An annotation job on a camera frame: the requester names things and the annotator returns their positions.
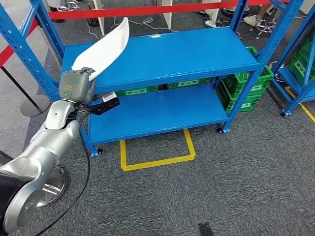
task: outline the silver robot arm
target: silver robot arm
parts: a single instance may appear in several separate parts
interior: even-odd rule
[[[76,115],[82,104],[88,104],[95,81],[93,70],[68,71],[62,75],[59,94],[46,120],[21,155],[0,168],[0,236],[26,224],[43,196],[42,188],[54,168],[76,139],[79,123]],[[85,112],[100,115],[119,105],[115,93],[107,93],[103,102],[85,107]]]

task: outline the shelf board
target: shelf board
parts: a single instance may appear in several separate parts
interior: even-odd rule
[[[279,74],[281,78],[284,79],[295,95],[299,94],[301,90],[301,86],[298,82],[296,77],[292,74],[288,67],[283,67],[279,69]],[[315,97],[315,88],[312,89],[307,95],[306,95],[303,100],[307,100],[307,98]]]
[[[92,44],[66,46],[61,72],[69,70],[78,55]],[[131,37],[123,53],[97,77],[95,93],[227,75],[259,66],[230,27]]]
[[[119,106],[103,115],[90,115],[91,144],[229,120],[211,84],[122,96],[119,100]]]

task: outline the yellow floor tape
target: yellow floor tape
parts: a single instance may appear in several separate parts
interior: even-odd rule
[[[144,163],[139,163],[139,164],[132,164],[132,165],[127,165],[126,143],[125,140],[121,140],[120,141],[120,167],[123,171],[134,171],[134,170],[140,170],[140,169],[150,168],[150,167],[162,166],[162,165],[174,164],[174,163],[178,163],[178,162],[183,162],[183,161],[194,160],[196,156],[196,152],[195,152],[195,149],[193,148],[193,141],[191,140],[190,134],[189,133],[187,129],[184,129],[184,133],[185,135],[186,142],[187,143],[188,150],[190,152],[189,155],[162,159],[162,160],[159,160],[159,161],[150,161],[150,162],[144,162]]]
[[[288,92],[289,95],[291,95],[292,98],[295,98],[295,96],[291,92],[290,87],[287,86],[286,87],[286,92]],[[306,109],[306,107],[301,103],[299,103],[299,105],[301,106],[301,108],[302,110],[304,110],[308,117],[310,117],[313,123],[315,123],[315,118],[307,109]]]

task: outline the round metal base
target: round metal base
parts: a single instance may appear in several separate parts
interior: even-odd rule
[[[61,167],[54,167],[42,190],[44,196],[37,206],[46,206],[57,200],[66,188],[66,183],[67,178],[65,172]]]
[[[34,117],[42,114],[47,110],[50,105],[49,98],[45,95],[35,95],[32,99],[37,104],[38,108],[34,106],[29,100],[26,100],[21,105],[21,113],[26,117]]]

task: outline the stacked green crates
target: stacked green crates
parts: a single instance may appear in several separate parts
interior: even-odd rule
[[[247,49],[253,55],[257,53],[254,47],[247,47]],[[227,113],[229,113],[249,77],[249,73],[248,72],[227,76],[220,82],[215,89],[215,92],[224,110]],[[270,84],[272,77],[273,77],[273,73],[268,66],[266,66],[261,76],[258,77],[257,82],[252,88],[239,111],[252,110],[255,104],[256,104]]]
[[[183,81],[183,82],[175,82],[167,84],[168,89],[174,89],[184,86],[191,86],[191,85],[201,85],[207,84],[210,81],[209,78],[199,79],[199,80],[190,80],[190,81]]]
[[[307,66],[308,57],[310,55],[312,37],[313,32],[309,33],[304,40],[302,41],[301,47],[295,53],[293,58],[288,65],[289,70],[293,73],[298,79],[300,85],[303,84],[306,68]],[[315,61],[313,61],[308,82],[314,76]]]
[[[135,94],[145,93],[145,92],[154,92],[157,90],[158,90],[157,85],[153,85],[153,86],[147,86],[147,87],[143,87],[143,88],[120,90],[120,91],[116,91],[115,93],[116,95],[120,97],[120,96],[125,96],[125,95],[135,95]]]
[[[217,88],[215,89],[215,93],[218,95],[218,99],[227,113],[229,113],[237,100],[237,98],[232,97],[232,95],[227,91],[227,88],[222,81],[218,84]],[[255,104],[256,104],[261,98],[261,96],[261,95],[260,94],[247,97],[239,109],[239,111],[247,112],[252,110]]]

